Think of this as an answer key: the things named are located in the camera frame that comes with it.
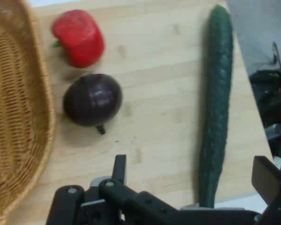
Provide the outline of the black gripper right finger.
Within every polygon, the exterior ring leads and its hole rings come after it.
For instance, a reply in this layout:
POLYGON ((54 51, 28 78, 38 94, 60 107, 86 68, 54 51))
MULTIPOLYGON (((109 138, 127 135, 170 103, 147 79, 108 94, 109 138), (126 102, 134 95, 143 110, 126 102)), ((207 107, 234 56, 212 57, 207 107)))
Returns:
POLYGON ((264 212, 255 217, 255 224, 281 225, 281 170, 265 156, 255 156, 251 182, 267 204, 264 212))

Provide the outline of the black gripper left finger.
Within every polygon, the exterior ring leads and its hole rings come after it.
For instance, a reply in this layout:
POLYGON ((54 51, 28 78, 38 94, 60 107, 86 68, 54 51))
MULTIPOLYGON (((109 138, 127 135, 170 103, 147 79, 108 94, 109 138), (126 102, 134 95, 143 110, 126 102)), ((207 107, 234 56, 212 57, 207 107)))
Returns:
POLYGON ((63 186, 55 192, 48 225, 173 225, 178 210, 148 192, 125 185, 126 156, 116 155, 112 176, 84 190, 63 186))

